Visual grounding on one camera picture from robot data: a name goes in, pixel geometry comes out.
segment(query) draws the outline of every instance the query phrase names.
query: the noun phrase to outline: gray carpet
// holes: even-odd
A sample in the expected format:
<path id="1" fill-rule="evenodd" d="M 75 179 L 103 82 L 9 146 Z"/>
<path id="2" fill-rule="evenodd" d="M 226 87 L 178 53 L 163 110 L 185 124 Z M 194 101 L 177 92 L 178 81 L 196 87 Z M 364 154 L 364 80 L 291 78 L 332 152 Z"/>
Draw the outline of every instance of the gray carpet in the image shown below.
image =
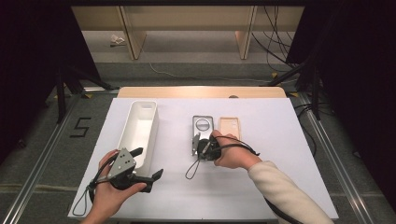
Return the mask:
<path id="1" fill-rule="evenodd" d="M 265 82 L 208 79 L 208 77 L 271 80 L 268 74 L 272 71 L 264 64 L 155 63 L 153 66 L 159 71 L 166 71 L 180 77 L 157 74 L 151 70 L 148 63 L 97 64 L 103 81 L 112 86 L 258 86 Z M 288 69 L 288 67 L 279 65 L 277 69 Z M 83 83 L 85 86 L 94 86 L 87 81 Z M 286 83 L 283 86 L 289 89 L 292 84 L 293 82 Z M 42 109 L 35 125 L 32 126 L 26 138 L 27 147 L 13 150 L 0 166 L 0 217 L 2 219 L 54 129 L 57 120 L 57 105 L 53 95 L 54 93 L 47 101 L 48 108 Z M 114 97 L 117 95 L 101 93 L 94 94 L 91 98 L 83 97 L 78 100 L 19 223 L 77 223 L 67 218 L 67 213 Z M 299 98 L 290 99 L 294 105 L 300 104 Z M 326 101 L 326 98 L 322 96 L 321 100 Z M 396 223 L 394 212 L 368 174 L 364 164 L 352 154 L 353 145 L 336 115 L 333 115 L 332 110 L 325 105 L 320 108 L 320 111 L 322 124 L 366 202 L 375 223 Z M 74 138 L 71 135 L 83 134 L 83 130 L 75 130 L 79 118 L 90 118 L 80 122 L 80 126 L 89 127 L 89 130 L 85 137 Z M 315 160 L 340 217 L 335 223 L 359 223 L 306 115 L 302 115 L 301 122 L 314 136 L 317 143 Z M 308 136 L 306 137 L 313 150 L 312 141 Z M 112 220 L 107 223 L 118 223 L 118 221 Z"/>

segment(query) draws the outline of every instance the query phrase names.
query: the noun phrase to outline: hand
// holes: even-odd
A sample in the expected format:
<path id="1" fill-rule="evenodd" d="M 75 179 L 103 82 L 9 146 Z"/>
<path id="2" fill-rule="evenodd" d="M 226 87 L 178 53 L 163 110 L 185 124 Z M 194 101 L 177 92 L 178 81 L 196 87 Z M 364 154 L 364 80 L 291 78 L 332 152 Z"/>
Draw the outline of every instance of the hand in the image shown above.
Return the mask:
<path id="1" fill-rule="evenodd" d="M 231 137 L 233 139 L 219 137 L 223 135 L 217 130 L 213 131 L 212 135 L 218 140 L 220 146 L 238 143 L 237 141 L 233 140 L 236 139 L 236 137 L 230 133 L 225 136 Z M 221 156 L 215 160 L 215 165 L 228 167 L 231 169 L 240 167 L 248 170 L 252 165 L 260 161 L 262 160 L 258 156 L 252 154 L 242 147 L 226 147 L 221 150 Z"/>
<path id="2" fill-rule="evenodd" d="M 109 151 L 99 162 L 99 168 L 112 156 L 119 153 L 118 150 Z M 107 175 L 110 166 L 107 165 L 100 176 Z M 125 190 L 115 189 L 109 182 L 100 183 L 96 187 L 95 198 L 90 213 L 82 223 L 102 223 L 116 214 L 121 205 L 132 195 L 146 187 L 145 183 L 137 183 Z"/>

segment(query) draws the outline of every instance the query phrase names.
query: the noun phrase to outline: sleeve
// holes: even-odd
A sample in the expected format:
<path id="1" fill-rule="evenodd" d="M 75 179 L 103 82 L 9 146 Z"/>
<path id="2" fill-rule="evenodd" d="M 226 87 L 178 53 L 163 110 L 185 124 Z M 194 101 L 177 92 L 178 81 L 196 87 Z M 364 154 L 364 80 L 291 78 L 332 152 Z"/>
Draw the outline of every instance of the sleeve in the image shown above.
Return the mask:
<path id="1" fill-rule="evenodd" d="M 327 214 L 272 162 L 261 161 L 251 166 L 247 172 L 264 198 L 287 216 L 304 224 L 333 223 Z M 279 222 L 288 223 L 282 218 Z"/>

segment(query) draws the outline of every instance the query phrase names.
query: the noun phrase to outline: white table surface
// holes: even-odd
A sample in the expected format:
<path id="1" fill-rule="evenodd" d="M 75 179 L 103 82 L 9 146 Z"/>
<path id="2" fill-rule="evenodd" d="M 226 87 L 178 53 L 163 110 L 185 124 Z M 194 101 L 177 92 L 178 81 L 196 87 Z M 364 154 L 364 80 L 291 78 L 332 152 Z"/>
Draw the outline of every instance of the white table surface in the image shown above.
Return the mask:
<path id="1" fill-rule="evenodd" d="M 277 99 L 133 99 L 113 100 L 105 124 L 81 180 L 72 209 L 97 172 L 99 160 L 117 147 L 129 108 L 134 101 L 158 104 L 157 132 L 150 173 L 164 169 L 151 193 L 137 193 L 114 216 L 118 219 L 145 221 L 227 221 L 276 219 L 243 169 L 216 167 L 202 161 L 192 180 L 186 171 L 195 162 L 191 155 L 192 116 L 238 117 L 242 140 L 261 153 L 264 161 L 273 161 L 330 218 L 338 218 L 312 157 L 291 102 Z M 76 213 L 84 210 L 84 202 Z"/>

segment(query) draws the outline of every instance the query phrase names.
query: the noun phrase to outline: white rectangular bin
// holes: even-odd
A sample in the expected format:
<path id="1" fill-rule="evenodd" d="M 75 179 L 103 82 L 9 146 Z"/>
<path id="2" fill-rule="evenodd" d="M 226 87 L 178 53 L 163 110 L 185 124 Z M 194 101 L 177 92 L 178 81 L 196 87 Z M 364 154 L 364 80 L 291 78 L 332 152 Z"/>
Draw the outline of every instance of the white rectangular bin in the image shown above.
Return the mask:
<path id="1" fill-rule="evenodd" d="M 143 153 L 134 158 L 136 160 L 134 172 L 137 175 L 150 176 L 149 168 L 158 123 L 156 102 L 135 101 L 132 103 L 118 149 L 121 150 L 123 147 L 126 147 L 128 151 L 132 151 L 138 147 L 143 148 Z"/>

